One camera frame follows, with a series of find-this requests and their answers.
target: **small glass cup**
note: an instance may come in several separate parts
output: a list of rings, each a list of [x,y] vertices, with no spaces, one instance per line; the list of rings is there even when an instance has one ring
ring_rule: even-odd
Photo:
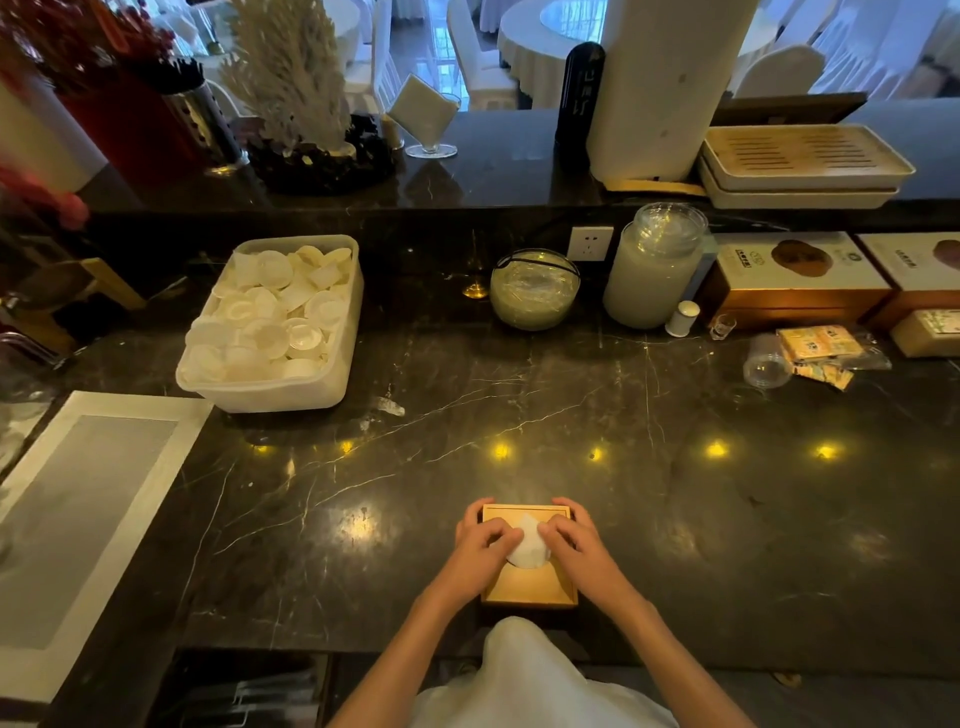
[[[730,332],[736,327],[736,317],[731,313],[721,313],[719,316],[713,319],[713,323],[710,324],[710,338],[713,341],[723,341],[728,336]]]

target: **white frame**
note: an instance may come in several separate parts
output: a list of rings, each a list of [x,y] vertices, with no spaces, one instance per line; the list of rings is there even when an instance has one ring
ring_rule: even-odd
[[[74,392],[0,485],[0,490],[7,492],[0,501],[2,523],[82,416],[177,423],[50,644],[42,650],[0,646],[0,696],[39,703],[50,703],[54,699],[212,408],[212,403],[199,399]]]

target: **hand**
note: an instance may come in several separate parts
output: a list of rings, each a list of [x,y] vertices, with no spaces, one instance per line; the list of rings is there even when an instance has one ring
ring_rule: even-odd
[[[600,541],[600,534],[587,509],[569,498],[555,497],[552,500],[557,505],[569,507],[573,521],[554,516],[549,522],[537,526],[540,536],[564,567],[573,585],[604,614],[616,620],[617,610],[629,608],[638,599],[642,601],[642,597]]]
[[[511,528],[503,519],[477,522],[477,516],[491,497],[480,498],[467,506],[457,523],[456,547],[426,595],[440,601],[453,616],[476,598],[500,573],[507,556],[523,541],[523,530]]]

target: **black marble countertop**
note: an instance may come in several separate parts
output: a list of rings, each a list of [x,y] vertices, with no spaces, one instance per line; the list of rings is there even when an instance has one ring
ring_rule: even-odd
[[[583,502],[708,666],[960,677],[956,362],[764,393],[746,338],[630,331],[588,286],[525,334],[464,283],[368,278],[337,407],[214,410],[46,725],[141,723],[178,646],[381,650],[481,496]],[[183,396],[203,298],[156,302],[64,384]],[[501,615],[467,608],[440,652]],[[589,604],[539,619],[576,658],[634,659]]]

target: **wooden tray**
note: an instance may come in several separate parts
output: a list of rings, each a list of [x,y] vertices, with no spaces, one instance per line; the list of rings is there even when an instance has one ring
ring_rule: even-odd
[[[483,521],[501,518],[511,526],[518,526],[523,514],[529,513],[546,523],[554,515],[570,518],[565,505],[504,505],[492,503],[483,507]],[[539,569],[518,569],[507,564],[500,575],[480,597],[484,604],[515,607],[547,607],[569,609],[577,606],[577,589],[555,557]]]
[[[857,124],[711,127],[702,153],[730,192],[896,189],[917,171]]]

